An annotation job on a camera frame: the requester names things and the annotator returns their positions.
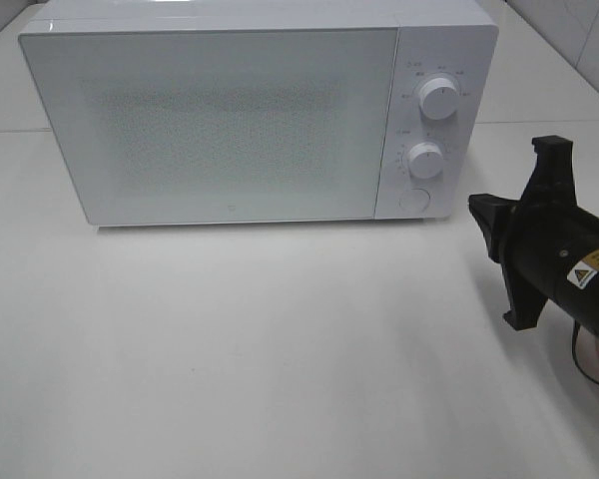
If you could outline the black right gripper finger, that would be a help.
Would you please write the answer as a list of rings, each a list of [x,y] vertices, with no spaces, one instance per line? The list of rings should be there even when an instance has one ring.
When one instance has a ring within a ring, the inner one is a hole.
[[[531,182],[555,187],[573,185],[573,142],[557,135],[534,137],[531,141],[536,154],[536,164]]]
[[[468,209],[481,230],[488,257],[501,267],[509,302],[504,320],[516,331],[536,327],[546,296],[523,276],[513,260],[521,201],[475,194],[468,197]]]

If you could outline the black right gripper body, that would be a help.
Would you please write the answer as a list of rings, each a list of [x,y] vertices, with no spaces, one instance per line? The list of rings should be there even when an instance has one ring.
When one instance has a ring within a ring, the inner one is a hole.
[[[599,218],[578,206],[573,183],[496,199],[496,262],[514,329],[534,328],[551,301],[599,338]]]

